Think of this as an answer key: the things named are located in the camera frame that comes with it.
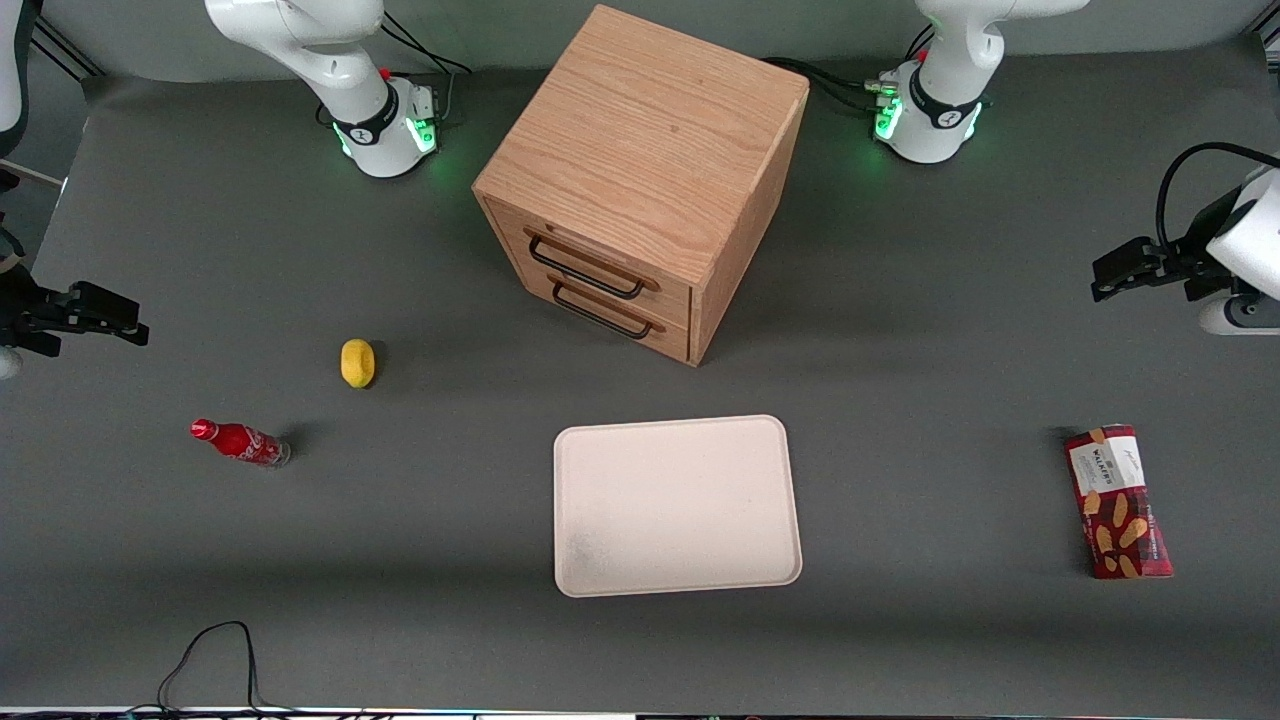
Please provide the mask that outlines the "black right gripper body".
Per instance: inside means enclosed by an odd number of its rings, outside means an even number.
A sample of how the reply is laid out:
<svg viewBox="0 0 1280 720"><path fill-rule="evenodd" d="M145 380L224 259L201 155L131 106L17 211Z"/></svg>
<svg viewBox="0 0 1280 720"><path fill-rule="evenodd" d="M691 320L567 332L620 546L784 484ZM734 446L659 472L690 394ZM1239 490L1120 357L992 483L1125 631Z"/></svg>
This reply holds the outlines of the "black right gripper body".
<svg viewBox="0 0 1280 720"><path fill-rule="evenodd" d="M1 274L1 346L23 348L44 357L59 357L61 338L55 331L69 325L61 296L38 286L26 265Z"/></svg>

